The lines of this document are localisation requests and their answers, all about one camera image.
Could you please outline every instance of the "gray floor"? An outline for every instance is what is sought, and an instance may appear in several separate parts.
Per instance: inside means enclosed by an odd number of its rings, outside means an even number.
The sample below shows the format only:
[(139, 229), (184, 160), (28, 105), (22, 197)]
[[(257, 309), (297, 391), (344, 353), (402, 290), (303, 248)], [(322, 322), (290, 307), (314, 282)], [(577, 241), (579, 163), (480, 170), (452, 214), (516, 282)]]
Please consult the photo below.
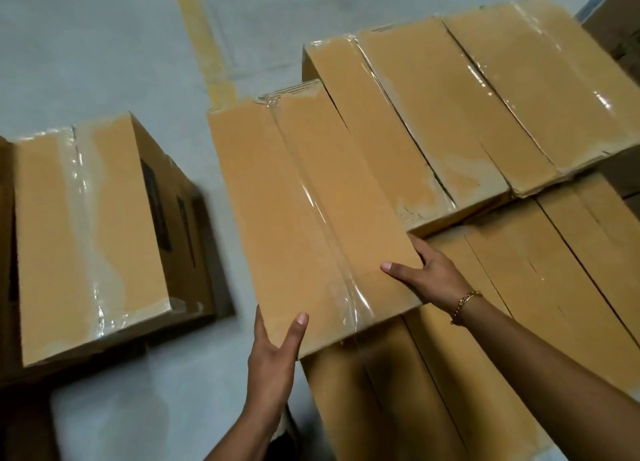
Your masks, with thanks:
[[(204, 0), (238, 94), (295, 84), (301, 46), (498, 0)], [(587, 0), (560, 0), (576, 12)], [(0, 0), (0, 134), (128, 109), (203, 189), (236, 314), (61, 388), (66, 460), (200, 460), (240, 412), (255, 296), (176, 0)], [(330, 457), (301, 369), (290, 406)]]

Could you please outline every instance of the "person's left arm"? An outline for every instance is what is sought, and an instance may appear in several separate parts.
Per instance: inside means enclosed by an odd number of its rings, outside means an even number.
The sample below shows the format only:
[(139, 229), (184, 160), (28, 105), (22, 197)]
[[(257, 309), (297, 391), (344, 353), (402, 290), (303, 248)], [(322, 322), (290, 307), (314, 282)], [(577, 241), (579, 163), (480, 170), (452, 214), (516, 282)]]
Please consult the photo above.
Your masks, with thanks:
[(205, 461), (263, 459), (291, 395), (294, 367), (308, 319), (301, 312), (278, 348), (269, 341), (260, 307), (257, 308), (244, 409)]

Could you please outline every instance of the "bracelet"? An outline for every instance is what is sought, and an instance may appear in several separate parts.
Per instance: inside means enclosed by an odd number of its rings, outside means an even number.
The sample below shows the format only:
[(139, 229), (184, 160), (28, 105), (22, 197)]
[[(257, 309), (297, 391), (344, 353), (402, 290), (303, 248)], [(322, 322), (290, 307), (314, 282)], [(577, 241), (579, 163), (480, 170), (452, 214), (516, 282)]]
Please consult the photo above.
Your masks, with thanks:
[(467, 301), (469, 301), (469, 299), (471, 299), (474, 296), (482, 296), (482, 293), (480, 291), (471, 291), (468, 295), (466, 295), (465, 297), (460, 299), (460, 301), (458, 301), (458, 307), (451, 315), (452, 325), (460, 326), (460, 323), (458, 322), (458, 317), (460, 316), (460, 312), (462, 311), (462, 306), (467, 304)]

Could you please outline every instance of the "yellow tape on floor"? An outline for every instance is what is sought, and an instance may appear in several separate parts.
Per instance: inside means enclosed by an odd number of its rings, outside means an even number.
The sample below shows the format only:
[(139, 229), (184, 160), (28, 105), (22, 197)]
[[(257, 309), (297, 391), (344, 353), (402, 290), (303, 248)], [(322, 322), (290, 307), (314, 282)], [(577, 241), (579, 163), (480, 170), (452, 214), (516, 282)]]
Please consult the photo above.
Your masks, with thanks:
[(236, 88), (227, 76), (222, 52), (211, 31), (202, 0), (178, 0), (178, 4), (213, 107), (237, 100)]

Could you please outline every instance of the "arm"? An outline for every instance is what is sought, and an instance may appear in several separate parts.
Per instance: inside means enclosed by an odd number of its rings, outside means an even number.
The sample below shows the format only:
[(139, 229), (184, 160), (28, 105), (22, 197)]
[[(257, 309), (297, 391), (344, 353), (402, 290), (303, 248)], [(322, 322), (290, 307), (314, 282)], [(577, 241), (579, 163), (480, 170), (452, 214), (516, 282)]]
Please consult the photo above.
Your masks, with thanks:
[(297, 315), (278, 348), (269, 341), (258, 307), (244, 409), (205, 461), (263, 459), (293, 388), (294, 367), (308, 319), (306, 313)]
[[(423, 269), (384, 263), (382, 270), (452, 314), (473, 288), (444, 254), (410, 237), (423, 259)], [(572, 460), (640, 459), (640, 404), (631, 397), (482, 296), (469, 299), (458, 319), (565, 456)]]

